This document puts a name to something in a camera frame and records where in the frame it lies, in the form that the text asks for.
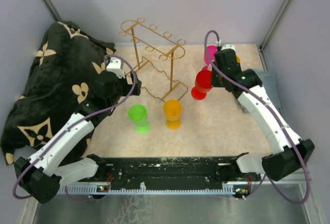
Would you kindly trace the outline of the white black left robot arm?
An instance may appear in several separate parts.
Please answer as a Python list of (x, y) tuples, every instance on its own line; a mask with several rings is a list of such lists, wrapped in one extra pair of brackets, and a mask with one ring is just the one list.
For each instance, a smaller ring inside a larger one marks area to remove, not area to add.
[(23, 200), (33, 197), (39, 203), (47, 203), (61, 188), (85, 179), (101, 181), (106, 177), (106, 161), (95, 154), (70, 164), (61, 163), (117, 107), (130, 96), (140, 95), (141, 81), (134, 70), (130, 71), (130, 76), (131, 84), (122, 70), (103, 71), (96, 79), (91, 96), (81, 103), (57, 134), (28, 159), (17, 159), (14, 163), (14, 198)]

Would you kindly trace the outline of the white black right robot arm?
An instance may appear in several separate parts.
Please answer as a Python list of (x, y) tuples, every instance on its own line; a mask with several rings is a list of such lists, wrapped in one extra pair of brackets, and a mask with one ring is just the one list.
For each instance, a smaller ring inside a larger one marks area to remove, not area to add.
[(261, 158), (261, 170), (273, 181), (302, 168), (315, 145), (303, 140), (283, 119), (267, 95), (262, 80), (252, 69), (242, 70), (232, 46), (218, 47), (214, 54), (211, 85), (233, 94), (253, 116), (271, 148), (271, 155)]

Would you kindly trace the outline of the pink plastic wine glass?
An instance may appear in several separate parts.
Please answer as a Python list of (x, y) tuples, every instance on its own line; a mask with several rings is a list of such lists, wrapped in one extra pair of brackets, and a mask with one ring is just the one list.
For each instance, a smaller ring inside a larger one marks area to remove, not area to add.
[[(211, 61), (214, 62), (214, 60), (215, 60), (214, 53), (217, 52), (217, 47), (215, 45), (209, 45), (209, 46), (207, 46), (207, 52), (210, 56)], [(207, 57), (206, 52), (204, 53), (204, 62), (206, 65), (202, 68), (202, 70), (212, 69), (212, 66), (209, 63), (209, 59)]]

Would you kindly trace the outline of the red plastic wine glass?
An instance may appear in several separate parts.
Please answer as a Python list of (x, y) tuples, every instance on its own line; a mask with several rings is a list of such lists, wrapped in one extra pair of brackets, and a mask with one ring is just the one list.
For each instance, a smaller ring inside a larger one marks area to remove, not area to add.
[(203, 100), (207, 93), (212, 89), (212, 72), (209, 70), (200, 71), (195, 78), (195, 85), (191, 90), (191, 95), (196, 100)]

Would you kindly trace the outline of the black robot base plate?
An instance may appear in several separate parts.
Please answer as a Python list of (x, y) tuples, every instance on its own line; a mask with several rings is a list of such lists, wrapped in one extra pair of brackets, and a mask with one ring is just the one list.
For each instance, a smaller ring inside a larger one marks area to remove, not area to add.
[(261, 179), (259, 173), (241, 172), (239, 156), (118, 157), (105, 158), (95, 176), (84, 183), (104, 182), (110, 189), (151, 190), (222, 189), (229, 182), (248, 188)]

